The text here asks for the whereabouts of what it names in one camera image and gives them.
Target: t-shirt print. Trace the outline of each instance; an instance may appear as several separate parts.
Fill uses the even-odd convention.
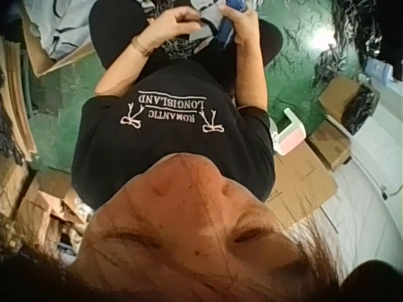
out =
[[[120,124],[138,130],[141,129],[142,120],[148,118],[201,125],[204,133],[225,131],[222,124],[216,123],[217,111],[205,109],[205,96],[173,96],[164,92],[141,90],[138,92],[139,109],[133,112],[135,103],[128,103],[128,113],[122,116]]]

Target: sleeve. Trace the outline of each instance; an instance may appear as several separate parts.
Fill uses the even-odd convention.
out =
[[[245,107],[239,110],[248,132],[256,137],[261,145],[274,154],[273,141],[270,135],[270,119],[265,110],[257,107]]]
[[[78,141],[96,128],[105,111],[118,100],[117,96],[96,96],[85,102],[81,110]]]

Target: white fabric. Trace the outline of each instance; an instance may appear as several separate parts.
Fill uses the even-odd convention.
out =
[[[61,60],[91,41],[88,16],[96,0],[23,0],[40,37],[42,48],[51,59]]]

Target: black t-shirt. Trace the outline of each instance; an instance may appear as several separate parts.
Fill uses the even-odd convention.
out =
[[[178,61],[121,98],[86,102],[72,184],[97,209],[165,155],[186,152],[209,158],[264,201],[275,181],[269,125],[261,109],[236,110],[203,67]]]

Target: bow graphic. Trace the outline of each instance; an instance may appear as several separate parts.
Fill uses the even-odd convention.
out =
[[[143,110],[144,110],[145,107],[144,107],[143,105],[140,105],[140,110],[139,110],[139,112],[137,112],[137,113],[135,113],[134,115],[132,115],[133,107],[134,107],[134,104],[133,104],[133,103],[128,104],[128,114],[127,114],[127,116],[123,116],[123,117],[120,119],[120,123],[121,123],[122,125],[130,125],[130,126],[133,126],[133,127],[136,128],[136,129],[140,129],[140,128],[141,128],[141,121],[140,121],[140,120],[136,120],[135,117],[138,116],[138,115],[140,115],[141,112],[143,112]]]
[[[212,122],[209,123],[204,111],[199,112],[201,117],[203,118],[204,122],[206,123],[205,125],[202,126],[203,132],[208,133],[208,132],[224,132],[224,127],[222,125],[214,125],[214,119],[215,119],[215,113],[217,112],[216,110],[211,110],[213,116],[212,116]]]

